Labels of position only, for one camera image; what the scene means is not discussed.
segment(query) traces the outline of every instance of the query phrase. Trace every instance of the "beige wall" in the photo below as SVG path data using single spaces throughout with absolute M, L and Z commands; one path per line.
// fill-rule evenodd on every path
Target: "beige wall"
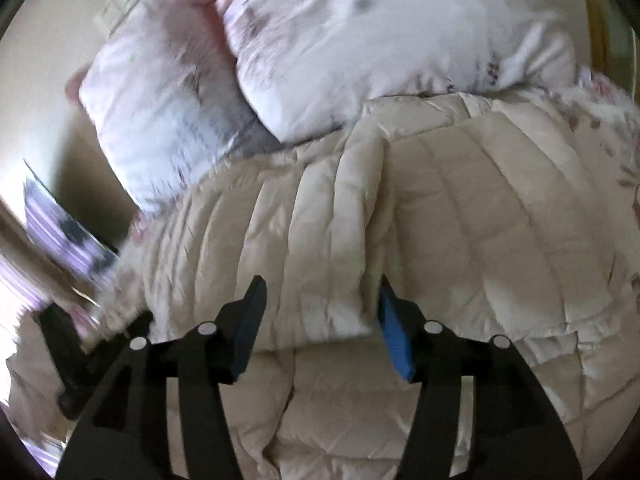
M 0 40 L 0 198 L 21 218 L 25 159 L 91 231 L 119 241 L 135 207 L 105 160 L 85 114 L 66 101 L 69 76 L 104 37 L 105 0 L 26 0 Z

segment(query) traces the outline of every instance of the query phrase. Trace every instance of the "pink pillow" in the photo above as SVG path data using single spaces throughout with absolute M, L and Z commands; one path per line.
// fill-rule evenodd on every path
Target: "pink pillow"
M 280 148 L 238 87 L 216 0 L 143 0 L 79 95 L 143 212 L 162 209 L 223 157 Z

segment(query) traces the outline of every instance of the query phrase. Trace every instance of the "white pillow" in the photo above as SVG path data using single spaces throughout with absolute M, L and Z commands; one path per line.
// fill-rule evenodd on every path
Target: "white pillow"
M 280 148 L 238 88 L 215 0 L 144 0 L 95 58 L 80 99 L 145 212 L 224 156 Z
M 570 85 L 558 0 L 218 0 L 241 88 L 282 142 L 390 94 Z

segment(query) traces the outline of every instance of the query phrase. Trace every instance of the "beige quilted comforter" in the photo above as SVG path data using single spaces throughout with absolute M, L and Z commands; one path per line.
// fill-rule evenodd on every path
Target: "beige quilted comforter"
M 152 338 L 178 337 L 262 275 L 257 352 L 223 389 L 245 478 L 389 479 L 418 389 L 376 327 L 384 272 L 457 334 L 516 341 L 589 473 L 638 407 L 640 340 L 624 240 L 573 135 L 543 104 L 370 102 L 348 131 L 215 167 L 124 249 L 104 326 L 150 308 Z M 471 403 L 465 387 L 454 472 Z

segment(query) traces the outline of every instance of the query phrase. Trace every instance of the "curtain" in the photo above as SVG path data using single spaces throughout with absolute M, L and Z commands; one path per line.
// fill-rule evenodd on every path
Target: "curtain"
M 75 304 L 74 279 L 31 243 L 25 229 L 0 201 L 0 280 L 24 300 Z
M 31 243 L 25 229 L 0 200 L 0 402 L 7 402 L 11 379 L 4 361 L 15 352 L 22 314 L 55 301 L 78 304 L 73 277 Z

